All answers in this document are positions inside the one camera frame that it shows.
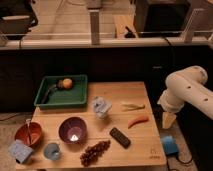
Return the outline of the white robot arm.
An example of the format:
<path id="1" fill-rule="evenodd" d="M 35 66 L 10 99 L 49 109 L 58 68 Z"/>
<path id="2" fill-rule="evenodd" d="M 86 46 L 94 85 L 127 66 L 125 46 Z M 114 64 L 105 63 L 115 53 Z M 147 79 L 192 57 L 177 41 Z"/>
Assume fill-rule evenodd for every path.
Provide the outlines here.
<path id="1" fill-rule="evenodd" d="M 166 89 L 157 104 L 164 110 L 162 127 L 168 129 L 176 120 L 176 114 L 189 103 L 213 120 L 213 91 L 205 87 L 207 72 L 200 66 L 191 66 L 169 74 Z"/>

